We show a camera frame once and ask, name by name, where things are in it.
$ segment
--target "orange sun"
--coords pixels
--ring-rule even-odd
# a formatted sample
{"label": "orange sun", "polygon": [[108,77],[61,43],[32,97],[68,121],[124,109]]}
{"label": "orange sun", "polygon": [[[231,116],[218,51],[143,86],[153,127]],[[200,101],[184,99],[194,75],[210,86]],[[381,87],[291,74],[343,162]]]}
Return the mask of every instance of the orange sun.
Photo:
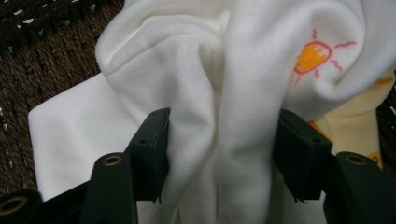
{"label": "orange sun", "polygon": [[[314,71],[315,77],[319,78],[320,73],[318,68],[330,60],[333,49],[344,48],[349,45],[357,44],[355,41],[349,41],[345,44],[338,44],[332,48],[323,41],[317,40],[317,34],[317,30],[314,29],[312,34],[313,41],[305,44],[303,51],[297,60],[297,64],[294,66],[294,72],[296,72],[298,75],[294,85],[297,85],[298,81],[303,75],[308,74],[311,71]],[[340,66],[338,61],[330,60],[330,63],[332,63],[334,67],[338,69],[339,73],[343,71],[344,68]]]}

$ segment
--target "wicker basket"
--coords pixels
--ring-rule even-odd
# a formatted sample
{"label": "wicker basket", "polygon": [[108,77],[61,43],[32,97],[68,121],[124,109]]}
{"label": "wicker basket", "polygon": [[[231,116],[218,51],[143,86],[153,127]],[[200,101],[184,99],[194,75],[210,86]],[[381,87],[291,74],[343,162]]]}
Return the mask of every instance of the wicker basket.
{"label": "wicker basket", "polygon": [[[36,189],[28,112],[99,73],[94,45],[122,4],[122,0],[0,3],[0,196]],[[396,90],[378,109],[385,172],[396,183],[392,105],[396,106]]]}

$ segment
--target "white fabric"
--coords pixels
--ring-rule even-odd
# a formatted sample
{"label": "white fabric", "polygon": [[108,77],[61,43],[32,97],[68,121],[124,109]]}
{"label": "white fabric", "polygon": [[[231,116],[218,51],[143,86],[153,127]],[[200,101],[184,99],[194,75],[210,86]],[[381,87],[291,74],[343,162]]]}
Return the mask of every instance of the white fabric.
{"label": "white fabric", "polygon": [[139,203],[139,223],[325,223],[322,202],[294,204],[272,175],[278,112],[316,118],[388,71],[395,11],[393,0],[126,1],[98,41],[103,76],[30,113],[38,186],[50,198],[87,180],[170,107],[163,204]]}

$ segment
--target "clip jaw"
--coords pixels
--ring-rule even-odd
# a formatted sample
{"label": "clip jaw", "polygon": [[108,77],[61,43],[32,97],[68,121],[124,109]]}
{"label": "clip jaw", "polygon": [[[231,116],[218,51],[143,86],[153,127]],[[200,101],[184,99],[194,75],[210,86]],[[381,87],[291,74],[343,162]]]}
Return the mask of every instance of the clip jaw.
{"label": "clip jaw", "polygon": [[324,191],[329,224],[396,223],[396,190],[375,162],[331,149],[308,123],[281,110],[273,157],[295,199],[318,200]]}
{"label": "clip jaw", "polygon": [[98,159],[84,184],[44,203],[34,190],[0,198],[0,223],[137,223],[136,201],[161,202],[169,115],[151,112],[125,151]]}

